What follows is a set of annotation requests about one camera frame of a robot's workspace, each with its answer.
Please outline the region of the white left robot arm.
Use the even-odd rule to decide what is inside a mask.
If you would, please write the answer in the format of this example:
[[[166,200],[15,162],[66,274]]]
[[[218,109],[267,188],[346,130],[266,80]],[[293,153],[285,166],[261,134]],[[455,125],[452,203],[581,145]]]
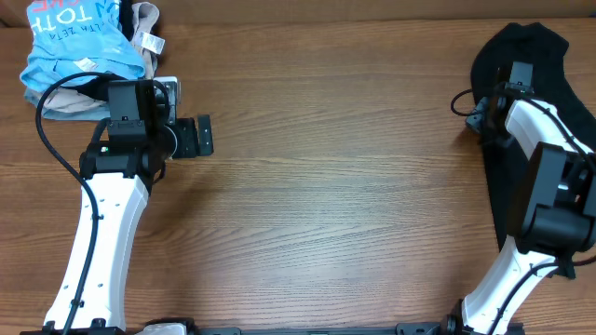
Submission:
[[[98,122],[74,176],[81,208],[61,288],[43,334],[123,334],[134,236],[170,159],[213,154],[208,115],[180,118],[175,76],[115,80],[108,117]]]

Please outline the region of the black t-shirt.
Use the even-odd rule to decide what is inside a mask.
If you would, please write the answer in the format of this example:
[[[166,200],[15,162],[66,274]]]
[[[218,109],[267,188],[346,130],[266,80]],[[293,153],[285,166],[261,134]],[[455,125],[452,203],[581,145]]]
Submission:
[[[595,118],[568,84],[563,58],[568,42],[540,23],[522,26],[510,23],[480,51],[470,74],[471,93],[477,103],[490,96],[497,72],[514,61],[534,67],[535,96],[556,107],[558,116],[578,141],[595,154]],[[528,167],[517,142],[502,146],[492,135],[480,135],[494,226],[500,247],[507,237],[508,214]]]

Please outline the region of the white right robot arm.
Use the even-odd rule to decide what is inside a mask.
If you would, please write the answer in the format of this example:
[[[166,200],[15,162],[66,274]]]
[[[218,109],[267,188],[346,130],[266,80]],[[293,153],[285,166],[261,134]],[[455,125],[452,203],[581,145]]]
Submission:
[[[520,334],[509,322],[546,277],[575,279],[577,252],[595,244],[595,154],[554,105],[535,96],[534,67],[497,72],[490,96],[467,115],[502,146],[517,142],[528,167],[509,208],[507,237],[478,286],[446,316],[442,334]]]

